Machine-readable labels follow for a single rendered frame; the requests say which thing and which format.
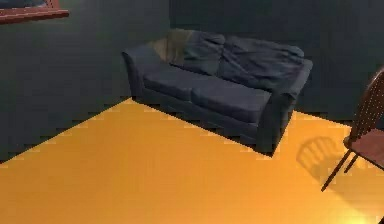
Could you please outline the dark blue sofa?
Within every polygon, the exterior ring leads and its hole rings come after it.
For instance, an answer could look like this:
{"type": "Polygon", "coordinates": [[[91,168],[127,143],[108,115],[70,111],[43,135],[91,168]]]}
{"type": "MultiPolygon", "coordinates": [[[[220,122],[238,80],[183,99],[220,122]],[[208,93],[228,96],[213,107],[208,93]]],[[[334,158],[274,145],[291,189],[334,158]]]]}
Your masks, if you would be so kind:
{"type": "Polygon", "coordinates": [[[122,57],[134,101],[268,156],[313,66],[296,46],[185,29],[122,57]]]}

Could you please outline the brown wooden chair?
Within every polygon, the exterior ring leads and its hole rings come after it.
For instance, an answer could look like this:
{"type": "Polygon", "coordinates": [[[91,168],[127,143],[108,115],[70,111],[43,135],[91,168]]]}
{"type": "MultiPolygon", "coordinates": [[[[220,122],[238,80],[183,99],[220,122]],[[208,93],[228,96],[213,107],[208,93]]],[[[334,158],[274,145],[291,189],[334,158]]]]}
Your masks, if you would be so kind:
{"type": "Polygon", "coordinates": [[[347,152],[333,169],[321,191],[332,182],[351,153],[354,153],[344,172],[347,173],[361,157],[384,171],[384,131],[377,129],[377,122],[384,116],[384,66],[378,69],[368,84],[357,107],[351,131],[344,138],[347,152]]]}

